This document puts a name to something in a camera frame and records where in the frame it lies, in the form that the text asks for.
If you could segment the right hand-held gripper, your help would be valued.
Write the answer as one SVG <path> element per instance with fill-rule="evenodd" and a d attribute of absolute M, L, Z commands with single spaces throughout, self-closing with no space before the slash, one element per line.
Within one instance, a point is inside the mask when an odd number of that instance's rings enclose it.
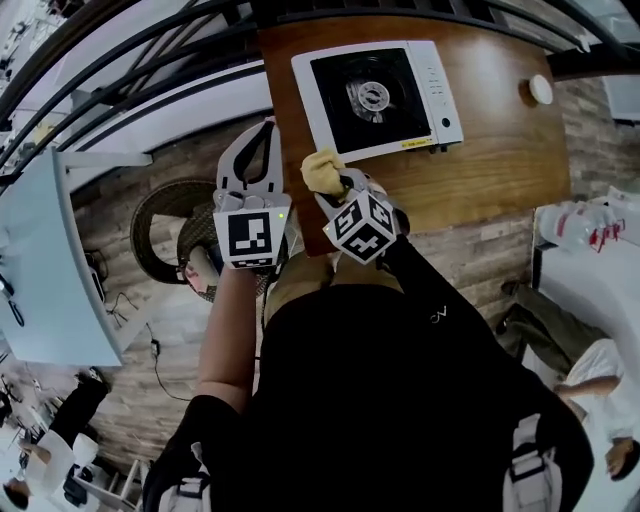
<path fill-rule="evenodd" d="M 323 232 L 332 245 L 360 264 L 380 256 L 398 235 L 393 205 L 384 194 L 370 191 L 369 176 L 356 168 L 339 169 L 340 183 L 349 191 L 346 201 L 314 193 L 328 219 Z"/>

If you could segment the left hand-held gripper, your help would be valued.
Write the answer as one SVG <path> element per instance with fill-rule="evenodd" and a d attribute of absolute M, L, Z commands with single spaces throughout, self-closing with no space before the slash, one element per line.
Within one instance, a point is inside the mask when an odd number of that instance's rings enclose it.
<path fill-rule="evenodd" d="M 281 192 L 281 136 L 273 118 L 242 133 L 222 154 L 217 167 L 219 189 L 266 189 Z M 285 241 L 291 198 L 218 190 L 213 220 L 221 258 L 233 269 L 276 267 Z"/>

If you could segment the yellow cloth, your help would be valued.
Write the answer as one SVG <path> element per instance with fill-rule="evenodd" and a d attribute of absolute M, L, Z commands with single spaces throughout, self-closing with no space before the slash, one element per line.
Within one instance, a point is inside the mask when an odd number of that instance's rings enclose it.
<path fill-rule="evenodd" d="M 300 170 L 311 192 L 341 199 L 345 195 L 345 186 L 341 182 L 340 171 L 345 168 L 338 154 L 325 148 L 305 157 Z"/>

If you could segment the white portable gas stove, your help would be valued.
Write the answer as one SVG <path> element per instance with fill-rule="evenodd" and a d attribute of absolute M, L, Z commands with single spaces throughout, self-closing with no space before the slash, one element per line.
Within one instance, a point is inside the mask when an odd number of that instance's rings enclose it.
<path fill-rule="evenodd" d="M 345 163 L 463 141 L 432 41 L 383 41 L 296 55 L 292 69 L 316 149 Z"/>

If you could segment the person's left forearm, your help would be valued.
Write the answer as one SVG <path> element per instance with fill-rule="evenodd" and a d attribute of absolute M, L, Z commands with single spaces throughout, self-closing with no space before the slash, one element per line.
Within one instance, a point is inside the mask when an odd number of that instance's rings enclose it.
<path fill-rule="evenodd" d="M 195 394 L 216 397 L 238 413 L 253 390 L 256 282 L 251 270 L 223 269 L 199 355 Z"/>

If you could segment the person's right forearm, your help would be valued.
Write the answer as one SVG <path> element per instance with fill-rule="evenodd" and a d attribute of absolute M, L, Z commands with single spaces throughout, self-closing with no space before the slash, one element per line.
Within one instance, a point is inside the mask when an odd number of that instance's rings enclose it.
<path fill-rule="evenodd" d="M 396 277 L 412 307 L 439 336 L 455 340 L 492 339 L 481 314 L 412 245 L 398 235 L 383 261 Z"/>

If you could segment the person's right leg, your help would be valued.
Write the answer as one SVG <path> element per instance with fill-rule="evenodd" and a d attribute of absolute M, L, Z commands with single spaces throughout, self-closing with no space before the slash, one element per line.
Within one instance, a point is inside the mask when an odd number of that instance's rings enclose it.
<path fill-rule="evenodd" d="M 402 291 L 396 277 L 375 261 L 363 265 L 344 254 L 336 259 L 331 285 L 374 285 Z"/>

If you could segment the person's leg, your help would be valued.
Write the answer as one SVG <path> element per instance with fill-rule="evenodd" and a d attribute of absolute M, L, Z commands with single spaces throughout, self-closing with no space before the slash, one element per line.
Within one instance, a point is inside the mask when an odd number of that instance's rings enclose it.
<path fill-rule="evenodd" d="M 402 291 L 396 277 L 375 261 L 363 265 L 344 254 L 336 259 L 331 285 L 374 285 Z"/>
<path fill-rule="evenodd" d="M 264 325 L 287 303 L 328 286 L 333 275 L 327 255 L 308 257 L 300 252 L 291 257 L 266 299 Z"/>

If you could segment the round dark wicker chair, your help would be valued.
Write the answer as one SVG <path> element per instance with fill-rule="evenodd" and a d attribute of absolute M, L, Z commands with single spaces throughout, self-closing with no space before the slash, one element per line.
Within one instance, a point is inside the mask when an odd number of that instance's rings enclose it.
<path fill-rule="evenodd" d="M 212 249 L 219 243 L 214 222 L 216 189 L 208 178 L 179 178 L 162 184 L 141 201 L 131 221 L 130 240 L 136 261 L 149 277 L 163 284 L 190 285 L 186 270 L 192 250 Z M 150 232 L 156 215 L 185 220 L 178 235 L 175 265 L 163 261 L 153 248 Z"/>

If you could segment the person's left leg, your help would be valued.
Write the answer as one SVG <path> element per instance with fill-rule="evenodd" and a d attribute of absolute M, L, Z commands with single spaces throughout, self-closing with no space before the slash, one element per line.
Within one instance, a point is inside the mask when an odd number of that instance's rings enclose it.
<path fill-rule="evenodd" d="M 333 275 L 327 255 L 308 257 L 300 252 L 291 257 L 266 299 L 264 325 L 287 303 L 328 286 Z"/>

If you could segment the beige chair cushion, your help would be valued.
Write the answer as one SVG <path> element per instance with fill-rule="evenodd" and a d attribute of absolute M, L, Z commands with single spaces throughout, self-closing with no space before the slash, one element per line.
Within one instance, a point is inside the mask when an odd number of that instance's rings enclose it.
<path fill-rule="evenodd" d="M 222 268 L 223 262 L 217 245 L 209 249 L 196 246 L 190 253 L 184 275 L 196 292 L 205 293 L 210 287 L 217 285 Z"/>

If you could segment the white device with black panel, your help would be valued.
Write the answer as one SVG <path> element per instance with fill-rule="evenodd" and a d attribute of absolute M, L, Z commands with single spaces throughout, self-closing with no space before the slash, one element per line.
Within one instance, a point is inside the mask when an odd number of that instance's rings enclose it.
<path fill-rule="evenodd" d="M 104 282 L 108 277 L 106 260 L 99 250 L 87 251 L 85 253 L 85 258 L 100 300 L 102 302 L 105 302 L 106 294 L 104 289 Z"/>

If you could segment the small white round dish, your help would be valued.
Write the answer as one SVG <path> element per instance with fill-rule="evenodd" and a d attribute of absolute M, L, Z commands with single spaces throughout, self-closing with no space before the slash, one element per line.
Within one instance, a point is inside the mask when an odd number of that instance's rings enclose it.
<path fill-rule="evenodd" d="M 531 96 L 538 104 L 550 105 L 553 103 L 553 88 L 543 75 L 536 74 L 532 76 L 528 81 L 528 88 Z"/>

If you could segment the plastic-wrapped water bottle pack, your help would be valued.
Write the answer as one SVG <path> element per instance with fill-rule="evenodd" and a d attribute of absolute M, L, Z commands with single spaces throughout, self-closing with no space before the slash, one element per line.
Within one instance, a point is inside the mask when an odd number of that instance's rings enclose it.
<path fill-rule="evenodd" d="M 626 221 L 607 202 L 566 201 L 538 208 L 535 226 L 542 240 L 563 250 L 600 253 L 608 241 L 619 239 Z"/>

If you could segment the light blue desk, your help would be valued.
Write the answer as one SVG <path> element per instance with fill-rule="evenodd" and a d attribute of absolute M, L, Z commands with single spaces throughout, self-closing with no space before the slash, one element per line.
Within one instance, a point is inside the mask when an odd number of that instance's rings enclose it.
<path fill-rule="evenodd" d="M 79 237 L 68 170 L 148 165 L 145 154 L 44 151 L 0 194 L 0 273 L 14 289 L 20 327 L 0 293 L 0 333 L 16 359 L 118 367 L 134 321 L 116 331 Z"/>

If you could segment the white desk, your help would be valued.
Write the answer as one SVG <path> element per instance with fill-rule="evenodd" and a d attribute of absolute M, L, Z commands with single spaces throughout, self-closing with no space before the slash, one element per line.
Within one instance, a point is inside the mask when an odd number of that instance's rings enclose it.
<path fill-rule="evenodd" d="M 640 245 L 624 235 L 600 253 L 569 252 L 536 234 L 534 214 L 532 286 L 608 333 L 625 358 L 640 364 Z"/>

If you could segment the black desk phone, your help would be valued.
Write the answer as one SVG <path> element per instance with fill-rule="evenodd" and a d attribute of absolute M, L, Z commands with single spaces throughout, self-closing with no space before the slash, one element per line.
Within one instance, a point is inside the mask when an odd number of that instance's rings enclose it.
<path fill-rule="evenodd" d="M 9 305 L 9 308 L 17 324 L 20 327 L 24 327 L 25 326 L 24 318 L 17 304 L 13 300 L 14 289 L 1 273 L 0 273 L 0 293 L 4 296 L 7 304 Z"/>

